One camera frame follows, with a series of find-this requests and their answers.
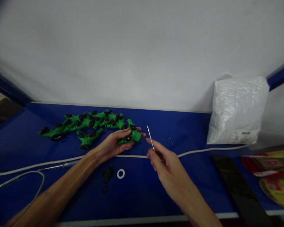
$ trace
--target white cable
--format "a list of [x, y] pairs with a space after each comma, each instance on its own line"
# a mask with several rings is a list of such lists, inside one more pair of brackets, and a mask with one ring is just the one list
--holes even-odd
[[[239, 146], [239, 147], [232, 147], [232, 148], [208, 148], [208, 149], [203, 149], [203, 150], [188, 151], [188, 152], [179, 154], [178, 158], [183, 157], [183, 156], [188, 155], [188, 154], [192, 154], [192, 153], [198, 153], [198, 152], [204, 152], [204, 151], [210, 151], [210, 150], [235, 150], [235, 149], [240, 149], [240, 148], [243, 148], [243, 147], [247, 147], [247, 145], [243, 145], [243, 146]], [[23, 167], [23, 168], [20, 168], [20, 169], [16, 169], [16, 170], [11, 170], [11, 171], [7, 171], [7, 172], [0, 172], [0, 176], [20, 172], [20, 171], [23, 171], [23, 170], [28, 170], [28, 169], [39, 167], [39, 166], [45, 166], [45, 165], [50, 165], [50, 164], [57, 164], [57, 163], [62, 163], [62, 162], [74, 161], [74, 160], [81, 159], [83, 157], [84, 157], [84, 155], [74, 157], [74, 158], [69, 158], [69, 159], [39, 163], [39, 164]], [[119, 158], [147, 158], [145, 155], [130, 155], [130, 154], [129, 155], [119, 154], [116, 157], [119, 157]]]
[[63, 159], [63, 160], [57, 160], [57, 161], [43, 162], [43, 163], [39, 163], [39, 164], [23, 167], [23, 168], [16, 169], [16, 170], [11, 170], [11, 171], [7, 171], [7, 172], [0, 172], [0, 176], [8, 175], [8, 174], [16, 173], [16, 172], [20, 172], [20, 171], [23, 171], [23, 170], [32, 169], [32, 168], [39, 167], [39, 166], [45, 166], [45, 165], [50, 165], [50, 164], [74, 161], [74, 160], [81, 159], [83, 157], [84, 157], [84, 155], [78, 156], [78, 157], [74, 157], [74, 158], [70, 158], [70, 159]]
[[235, 149], [240, 149], [240, 148], [247, 147], [247, 146], [248, 145], [243, 145], [243, 146], [233, 147], [233, 148], [208, 148], [208, 149], [204, 149], [204, 150], [188, 151], [188, 152], [179, 154], [177, 156], [179, 158], [179, 157], [183, 157], [185, 155], [192, 154], [192, 153], [198, 153], [198, 152], [204, 152], [204, 151], [210, 151], [210, 150], [235, 150]]
[[39, 193], [40, 193], [40, 191], [41, 191], [41, 188], [42, 188], [42, 186], [43, 186], [43, 184], [44, 184], [45, 176], [44, 176], [43, 173], [41, 173], [41, 172], [39, 172], [39, 171], [29, 171], [29, 172], [20, 174], [20, 175], [14, 177], [14, 178], [12, 178], [12, 179], [9, 179], [8, 181], [6, 181], [6, 182], [4, 182], [3, 184], [0, 185], [0, 188], [1, 188], [1, 187], [3, 187], [3, 186], [5, 186], [5, 185], [7, 185], [7, 184], [9, 184], [9, 183], [11, 183], [11, 182], [13, 182], [14, 180], [19, 179], [20, 177], [22, 177], [22, 176], [24, 176], [24, 175], [26, 175], [26, 174], [28, 174], [28, 173], [33, 173], [33, 172], [39, 173], [39, 174], [42, 176], [41, 185], [40, 185], [40, 187], [39, 187], [39, 189], [38, 189], [38, 191], [37, 191], [35, 197], [33, 198], [33, 200], [27, 205], [26, 209], [17, 217], [17, 219], [10, 225], [10, 227], [13, 226], [13, 225], [25, 214], [25, 212], [30, 208], [30, 206], [33, 204], [33, 202], [35, 201], [35, 199], [38, 197], [38, 195], [39, 195]]

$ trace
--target left hand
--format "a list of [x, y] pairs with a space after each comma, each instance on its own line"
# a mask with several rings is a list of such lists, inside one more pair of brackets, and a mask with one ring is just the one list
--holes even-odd
[[100, 152], [100, 156], [99, 156], [100, 163], [103, 163], [107, 161], [108, 159], [120, 154], [121, 152], [132, 148], [132, 146], [135, 143], [134, 141], [126, 143], [126, 144], [122, 144], [122, 145], [117, 145], [117, 141], [119, 139], [122, 139], [128, 136], [131, 132], [132, 131], [129, 128], [127, 128], [127, 129], [119, 130], [119, 131], [109, 134], [107, 138], [97, 147], [97, 149]]

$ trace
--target green hose connector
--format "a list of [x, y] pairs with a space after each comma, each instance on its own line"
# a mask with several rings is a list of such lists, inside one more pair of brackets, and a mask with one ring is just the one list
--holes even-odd
[[61, 140], [64, 137], [63, 130], [66, 127], [65, 122], [56, 123], [56, 128], [54, 130], [50, 130], [48, 127], [44, 127], [44, 129], [39, 131], [38, 134], [44, 137], [50, 137], [52, 141]]
[[115, 129], [115, 128], [119, 128], [119, 129], [126, 129], [127, 128], [127, 124], [124, 123], [124, 117], [123, 114], [120, 115], [116, 115], [116, 120], [112, 120], [112, 122], [108, 125], [106, 125], [106, 128], [111, 128], [111, 129]]
[[105, 112], [98, 113], [97, 110], [94, 110], [93, 112], [88, 113], [88, 115], [95, 121], [95, 124], [92, 128], [97, 129], [108, 114]]
[[86, 134], [82, 131], [77, 131], [78, 138], [81, 140], [81, 149], [91, 149], [92, 143], [104, 132], [103, 129], [93, 131], [91, 134]]
[[115, 114], [113, 114], [112, 110], [105, 110], [106, 117], [104, 118], [104, 121], [100, 124], [100, 127], [105, 127], [106, 125], [110, 124], [113, 120], [116, 120]]
[[118, 140], [117, 141], [118, 145], [129, 143], [131, 141], [139, 142], [139, 140], [141, 138], [142, 133], [138, 132], [138, 130], [137, 130], [135, 124], [132, 122], [132, 120], [128, 119], [127, 122], [128, 122], [128, 127], [130, 128], [130, 130], [132, 132], [127, 137]]
[[83, 121], [85, 118], [87, 118], [87, 113], [84, 112], [83, 114], [74, 116], [72, 114], [65, 114], [64, 117], [67, 119], [65, 122], [65, 129], [63, 130], [63, 133], [67, 133], [70, 131], [71, 128], [76, 126], [77, 121]]
[[80, 129], [87, 128], [87, 127], [91, 127], [92, 128], [94, 125], [95, 125], [95, 121], [91, 120], [89, 118], [89, 116], [87, 116], [86, 118], [84, 118], [83, 121], [77, 120], [76, 121], [76, 125], [74, 127], [72, 127], [69, 131], [70, 132], [78, 131]]

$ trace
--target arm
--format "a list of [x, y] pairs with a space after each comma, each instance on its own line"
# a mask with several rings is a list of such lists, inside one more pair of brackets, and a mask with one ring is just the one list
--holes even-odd
[[200, 227], [221, 227], [219, 219], [203, 199], [177, 155], [159, 142], [152, 142], [156, 152], [153, 148], [149, 149], [147, 157], [151, 159], [151, 164], [166, 192], [181, 208], [190, 223]]
[[[90, 150], [66, 174], [38, 196], [13, 226], [52, 226], [78, 188], [101, 163], [133, 146], [134, 142], [120, 146], [116, 144], [117, 140], [130, 133], [131, 130], [124, 129], [110, 134], [99, 146]], [[5, 226], [10, 226], [21, 214], [22, 211]]]

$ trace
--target white wall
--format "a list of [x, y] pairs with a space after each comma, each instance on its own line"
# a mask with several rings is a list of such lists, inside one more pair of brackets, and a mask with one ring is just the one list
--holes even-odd
[[284, 144], [284, 84], [268, 95], [258, 143], [252, 149]]
[[284, 64], [284, 0], [17, 0], [0, 72], [36, 101], [211, 111], [221, 74]]

